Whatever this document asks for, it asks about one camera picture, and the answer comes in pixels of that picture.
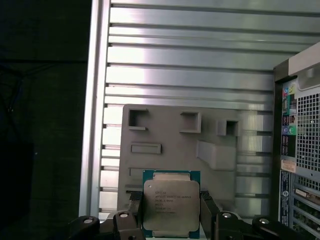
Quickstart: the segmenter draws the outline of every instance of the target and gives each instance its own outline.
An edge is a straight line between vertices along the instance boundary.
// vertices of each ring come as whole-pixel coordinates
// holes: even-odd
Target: screw
[[[222,216],[224,216],[224,217],[227,218],[227,219],[228,219],[228,218],[231,218],[231,214],[228,213],[228,212],[223,213]]]
[[[90,224],[90,223],[92,223],[92,222],[93,222],[93,220],[90,219],[90,218],[88,218],[88,219],[86,219],[86,220],[83,221],[83,223],[85,223],[85,224]]]
[[[268,223],[269,223],[269,220],[268,220],[268,219],[265,219],[265,218],[261,218],[259,221],[260,221],[260,223],[262,223],[262,224],[268,224]]]
[[[128,217],[128,214],[126,214],[126,213],[121,213],[121,214],[120,214],[120,217],[121,217],[121,218],[126,218],[126,217]]]

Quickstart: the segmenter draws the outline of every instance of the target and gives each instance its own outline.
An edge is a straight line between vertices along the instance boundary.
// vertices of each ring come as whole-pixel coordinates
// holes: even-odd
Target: sticker label
[[[279,200],[279,221],[289,226],[289,204],[290,204],[290,180],[288,171],[280,171],[280,200]]]
[[[281,169],[282,170],[286,170],[288,172],[291,173],[296,173],[296,169],[297,168],[297,164],[294,161],[290,161],[290,160],[281,160]]]
[[[300,189],[296,189],[295,193],[302,196],[302,197],[305,197],[305,198],[307,197],[307,193],[304,191],[301,191]]]

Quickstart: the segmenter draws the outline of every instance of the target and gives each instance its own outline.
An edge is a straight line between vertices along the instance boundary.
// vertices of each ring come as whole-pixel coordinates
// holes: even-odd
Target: dark background
[[[90,0],[0,0],[0,64],[54,63],[24,78],[14,106],[21,137],[35,148],[30,212],[0,239],[43,239],[78,216],[90,14]]]

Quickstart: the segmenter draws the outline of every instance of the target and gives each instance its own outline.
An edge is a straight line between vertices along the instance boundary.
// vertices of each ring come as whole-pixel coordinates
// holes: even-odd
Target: perforated metal grille
[[[320,191],[320,183],[319,182],[312,181],[308,178],[305,178],[303,176],[297,176],[297,175],[295,176],[295,181],[296,181],[296,183],[301,184],[305,187]]]
[[[297,166],[320,172],[319,93],[298,99]]]

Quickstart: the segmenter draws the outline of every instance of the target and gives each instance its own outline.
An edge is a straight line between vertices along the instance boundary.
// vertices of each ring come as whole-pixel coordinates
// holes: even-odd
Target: rectangular cutout
[[[227,136],[238,136],[238,122],[237,121],[226,121],[226,135]]]
[[[182,116],[182,130],[180,133],[201,133],[201,113],[195,111],[183,111]]]
[[[129,109],[128,127],[130,130],[146,131],[148,130],[141,124],[141,119],[148,114],[148,109]]]
[[[131,144],[131,152],[137,154],[161,154],[161,144],[133,142]]]
[[[239,124],[236,120],[218,120],[216,122],[216,134],[218,136],[239,136]]]

